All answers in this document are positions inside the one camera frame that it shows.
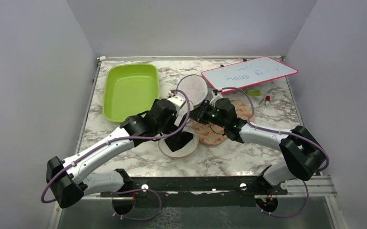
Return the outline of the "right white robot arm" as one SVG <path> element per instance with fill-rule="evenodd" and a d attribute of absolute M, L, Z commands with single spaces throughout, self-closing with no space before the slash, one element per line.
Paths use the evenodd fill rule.
<path fill-rule="evenodd" d="M 262 194 L 270 193 L 276 185 L 287 180 L 308 181 L 327 159 L 305 127 L 298 125 L 294 129 L 279 130 L 257 126 L 239 118 L 227 98 L 218 99 L 215 105 L 205 100 L 189 116 L 201 124 L 223 128 L 224 135 L 232 141 L 258 144 L 282 153 L 284 162 L 266 168 L 256 181 L 257 190 Z"/>

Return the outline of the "black bra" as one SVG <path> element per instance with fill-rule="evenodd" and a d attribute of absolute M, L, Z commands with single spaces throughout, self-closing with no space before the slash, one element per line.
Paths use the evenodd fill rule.
<path fill-rule="evenodd" d="M 179 133 L 166 138 L 165 143 L 171 152 L 176 152 L 186 146 L 193 139 L 193 136 L 194 135 L 190 132 L 180 131 Z"/>

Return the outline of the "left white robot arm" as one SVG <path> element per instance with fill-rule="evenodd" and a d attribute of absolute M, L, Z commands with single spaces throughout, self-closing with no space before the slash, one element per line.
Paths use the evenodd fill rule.
<path fill-rule="evenodd" d="M 61 208 L 72 206 L 86 195 L 111 189 L 120 196 L 127 195 L 131 180 L 123 169 L 101 175 L 93 172 L 143 142 L 179 133 L 186 122 L 182 121 L 181 126 L 176 127 L 175 120 L 184 105 L 189 106 L 190 102 L 180 95 L 156 99 L 149 111 L 128 117 L 109 136 L 85 151 L 65 159 L 57 156 L 51 158 L 47 163 L 47 186 L 41 195 L 41 202 L 48 203 L 44 198 L 48 190 L 51 190 Z"/>

